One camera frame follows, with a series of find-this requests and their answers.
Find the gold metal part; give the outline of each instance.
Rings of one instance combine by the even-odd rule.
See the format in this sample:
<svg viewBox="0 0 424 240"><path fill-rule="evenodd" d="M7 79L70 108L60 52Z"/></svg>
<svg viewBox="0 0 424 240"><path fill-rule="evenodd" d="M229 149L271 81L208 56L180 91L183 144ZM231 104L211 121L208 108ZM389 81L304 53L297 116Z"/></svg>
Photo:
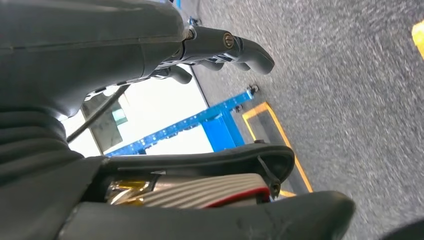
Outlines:
<svg viewBox="0 0 424 240"><path fill-rule="evenodd" d="M142 195L148 192L150 182L140 180L118 180L113 181L106 195L107 203L110 205L132 205L142 206Z"/></svg>

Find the robotic arm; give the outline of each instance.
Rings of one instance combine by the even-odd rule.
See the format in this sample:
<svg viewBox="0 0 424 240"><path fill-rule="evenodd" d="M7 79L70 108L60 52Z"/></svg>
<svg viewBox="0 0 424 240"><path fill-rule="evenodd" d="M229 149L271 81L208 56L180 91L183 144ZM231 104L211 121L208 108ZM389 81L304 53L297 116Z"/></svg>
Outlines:
<svg viewBox="0 0 424 240"><path fill-rule="evenodd" d="M257 43L224 30L187 28L172 6L150 0L13 0L2 1L0 11L2 238L324 240L345 233L355 205L341 193L264 201L294 167L294 153L284 145L84 159L66 143L58 120L107 86L168 76L187 82L191 77L176 64L219 70L229 63L268 74L274 61ZM169 181L157 172L191 183L173 189L182 195L155 192ZM139 185L120 190L134 176ZM238 180L248 180L262 198L222 207L234 197L222 182L228 178L240 194L250 187ZM190 201L204 196L192 186L205 187L205 181L215 198ZM145 189L150 192L141 196ZM105 202L108 192L114 194ZM122 205L140 198L146 207Z"/></svg>

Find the wheel caster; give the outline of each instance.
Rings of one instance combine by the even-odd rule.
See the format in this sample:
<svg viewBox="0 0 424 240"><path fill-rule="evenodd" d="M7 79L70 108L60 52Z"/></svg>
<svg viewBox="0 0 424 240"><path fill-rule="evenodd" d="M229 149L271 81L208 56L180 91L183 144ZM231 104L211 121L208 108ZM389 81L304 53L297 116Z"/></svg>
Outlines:
<svg viewBox="0 0 424 240"><path fill-rule="evenodd" d="M250 93L252 95L254 95L255 93L259 92L259 87L256 84L252 84L252 85L249 85L249 87L247 88L247 90L249 90Z"/></svg>
<svg viewBox="0 0 424 240"><path fill-rule="evenodd" d="M234 110L235 110L236 113L240 113L243 110L243 105L235 106Z"/></svg>

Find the cable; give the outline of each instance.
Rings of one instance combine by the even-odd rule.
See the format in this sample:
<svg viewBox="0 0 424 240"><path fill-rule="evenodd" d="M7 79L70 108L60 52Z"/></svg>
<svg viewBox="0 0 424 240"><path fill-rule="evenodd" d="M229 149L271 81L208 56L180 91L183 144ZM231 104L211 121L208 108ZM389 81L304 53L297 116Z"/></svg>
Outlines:
<svg viewBox="0 0 424 240"><path fill-rule="evenodd" d="M77 130L75 130L72 134L70 134L66 141L71 143L74 141L80 134L82 134L88 127L90 127L99 117L101 117L106 110L108 110L125 91L128 89L130 85L121 86L112 96L110 96L106 101L104 101L90 116L88 116L87 120L82 124Z"/></svg>

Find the yellow tape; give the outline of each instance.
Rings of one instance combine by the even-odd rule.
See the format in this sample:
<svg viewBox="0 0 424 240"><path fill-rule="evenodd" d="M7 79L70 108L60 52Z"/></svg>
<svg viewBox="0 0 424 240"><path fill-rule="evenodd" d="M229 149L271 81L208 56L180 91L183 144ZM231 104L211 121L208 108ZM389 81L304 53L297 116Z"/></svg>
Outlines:
<svg viewBox="0 0 424 240"><path fill-rule="evenodd" d="M424 21L417 23L412 27L412 40L424 59Z"/></svg>

